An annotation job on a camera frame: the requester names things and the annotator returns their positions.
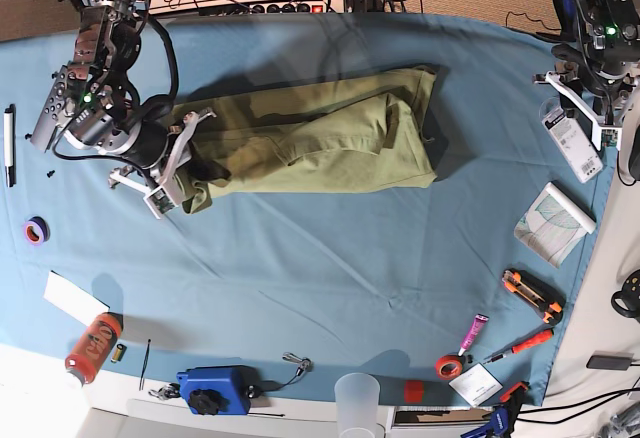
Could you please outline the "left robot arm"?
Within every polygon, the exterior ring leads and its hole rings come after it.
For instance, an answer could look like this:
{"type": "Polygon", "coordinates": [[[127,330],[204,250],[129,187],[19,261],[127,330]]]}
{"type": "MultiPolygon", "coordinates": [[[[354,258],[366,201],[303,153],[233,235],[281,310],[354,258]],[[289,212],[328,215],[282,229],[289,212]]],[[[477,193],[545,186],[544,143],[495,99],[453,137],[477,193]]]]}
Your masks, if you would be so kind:
{"type": "Polygon", "coordinates": [[[561,24],[555,68],[533,82],[559,94],[561,108],[591,122],[597,150],[622,149],[626,115],[639,94],[639,15],[633,0],[553,0],[561,24]]]}

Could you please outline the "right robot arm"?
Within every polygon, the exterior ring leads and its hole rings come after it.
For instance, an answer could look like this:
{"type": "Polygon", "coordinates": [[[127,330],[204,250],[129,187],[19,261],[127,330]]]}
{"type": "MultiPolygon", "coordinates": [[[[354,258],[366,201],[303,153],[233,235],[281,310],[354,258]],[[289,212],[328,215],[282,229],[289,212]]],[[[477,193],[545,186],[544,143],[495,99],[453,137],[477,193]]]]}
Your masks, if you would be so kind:
{"type": "Polygon", "coordinates": [[[80,0],[81,26],[73,58],[54,74],[54,83],[31,136],[39,150],[74,161],[118,162],[108,176],[111,188],[124,185],[141,193],[156,218],[178,207],[186,192],[180,169],[208,179],[228,179],[228,169],[197,156],[192,139],[197,126],[214,117],[210,108],[189,111],[170,126],[179,89],[177,58],[171,38],[143,0],[80,0]],[[170,89],[142,100],[128,77],[141,51],[141,34],[150,26],[166,52],[170,89]],[[76,154],[57,150],[66,140],[76,154]]]}

